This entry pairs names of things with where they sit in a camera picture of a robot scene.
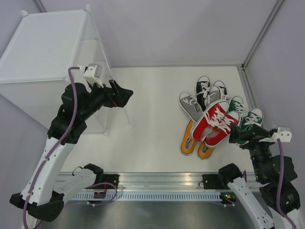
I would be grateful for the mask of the transparent cabinet door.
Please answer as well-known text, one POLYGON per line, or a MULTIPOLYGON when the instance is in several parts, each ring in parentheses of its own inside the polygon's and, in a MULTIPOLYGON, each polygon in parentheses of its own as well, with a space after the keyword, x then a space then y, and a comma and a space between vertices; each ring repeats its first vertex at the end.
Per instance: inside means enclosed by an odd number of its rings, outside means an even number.
MULTIPOLYGON (((90 15, 91 15, 91 17, 92 17, 92 22, 93 22, 94 28, 95 28, 96 31, 97 31, 98 40, 99 40, 99 43, 100 43, 100 46, 101 46, 101 49, 102 49, 102 53, 103 53, 103 57, 104 57, 104 61, 105 61, 105 64, 106 64, 106 67, 105 67, 106 72, 105 72, 105 74, 108 74, 108 77, 110 78, 110 80, 114 80, 114 79, 113 79, 113 76, 112 76, 112 73, 111 73, 111 68, 112 68, 112 67, 111 67, 111 65, 110 65, 109 58, 108 58, 108 56, 107 56, 107 52, 106 52, 106 50, 105 50, 105 47, 104 47, 102 38, 101 38, 101 36, 100 36, 100 34, 99 34, 99 32, 98 32, 97 25, 96 25, 95 20, 94 20, 94 18, 93 18, 92 9, 91 9, 91 5, 90 5, 90 4, 87 4, 87 5, 86 5, 86 10, 90 13, 90 15)), ((125 111, 125 108, 124 108, 124 107, 122 107, 122 108, 123 108, 123 110, 124 110, 124 112, 125 112, 125 116, 126 116, 126 119, 127 119, 127 121, 128 121, 128 124, 131 124, 130 119, 129 119, 129 116, 127 115, 127 112, 125 111)))

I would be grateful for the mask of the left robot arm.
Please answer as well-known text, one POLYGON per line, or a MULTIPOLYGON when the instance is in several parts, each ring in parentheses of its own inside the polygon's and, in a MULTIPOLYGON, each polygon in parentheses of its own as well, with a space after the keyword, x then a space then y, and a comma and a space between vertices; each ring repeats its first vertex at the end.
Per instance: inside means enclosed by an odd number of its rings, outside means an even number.
POLYGON ((62 105, 47 132, 46 145, 33 176, 23 191, 15 193, 10 203, 23 214, 52 222, 64 205, 85 188, 99 189, 104 184, 104 172, 89 163, 62 185, 56 184, 61 168, 87 128, 86 121, 101 107, 123 108, 133 91, 110 80, 110 87, 94 83, 88 92, 82 83, 71 83, 61 96, 62 105))

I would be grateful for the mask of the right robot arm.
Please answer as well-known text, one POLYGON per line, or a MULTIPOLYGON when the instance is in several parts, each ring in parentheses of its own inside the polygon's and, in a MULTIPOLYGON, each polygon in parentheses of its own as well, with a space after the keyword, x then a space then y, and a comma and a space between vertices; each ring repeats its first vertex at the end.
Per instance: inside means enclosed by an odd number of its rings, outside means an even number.
POLYGON ((243 173, 231 163, 218 170, 217 182, 229 188, 240 201, 257 229, 298 229, 300 196, 292 181, 297 178, 291 157, 284 156, 283 143, 289 143, 289 128, 266 130, 253 125, 252 130, 242 130, 231 124, 230 143, 246 141, 241 149, 250 153, 259 191, 270 213, 267 213, 250 190, 243 173))

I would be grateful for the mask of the red sneaker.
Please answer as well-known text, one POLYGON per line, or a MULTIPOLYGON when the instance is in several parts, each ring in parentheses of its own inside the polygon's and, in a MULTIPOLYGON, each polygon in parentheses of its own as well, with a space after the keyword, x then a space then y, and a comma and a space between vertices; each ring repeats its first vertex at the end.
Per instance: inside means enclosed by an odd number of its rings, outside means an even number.
POLYGON ((231 124, 238 125, 241 122, 241 116, 236 111, 229 111, 219 124, 216 124, 216 130, 211 132, 205 138, 205 144, 209 148, 215 148, 231 133, 231 124))
POLYGON ((227 100, 211 103, 191 129, 192 137, 202 142, 212 131, 216 130, 229 110, 227 100))

